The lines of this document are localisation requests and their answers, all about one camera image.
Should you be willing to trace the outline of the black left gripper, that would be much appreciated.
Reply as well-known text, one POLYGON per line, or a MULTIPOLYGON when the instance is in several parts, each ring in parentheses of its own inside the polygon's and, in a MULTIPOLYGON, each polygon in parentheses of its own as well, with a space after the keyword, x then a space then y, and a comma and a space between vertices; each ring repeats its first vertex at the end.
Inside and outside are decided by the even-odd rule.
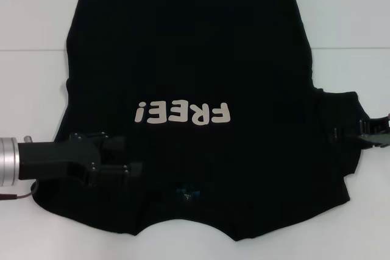
POLYGON ((19 180, 75 179, 87 186, 127 185, 139 177, 143 163, 101 164, 101 149, 122 152, 125 136, 105 133, 71 133, 61 142, 24 142, 18 144, 19 180))

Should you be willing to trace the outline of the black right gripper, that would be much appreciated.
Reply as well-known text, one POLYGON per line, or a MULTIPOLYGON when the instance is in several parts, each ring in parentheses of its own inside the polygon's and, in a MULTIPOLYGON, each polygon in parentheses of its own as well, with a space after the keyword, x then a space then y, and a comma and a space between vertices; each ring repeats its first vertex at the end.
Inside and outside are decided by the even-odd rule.
POLYGON ((375 147, 389 147, 389 115, 375 119, 361 119, 360 127, 331 127, 330 142, 335 144, 361 143, 363 140, 375 147))

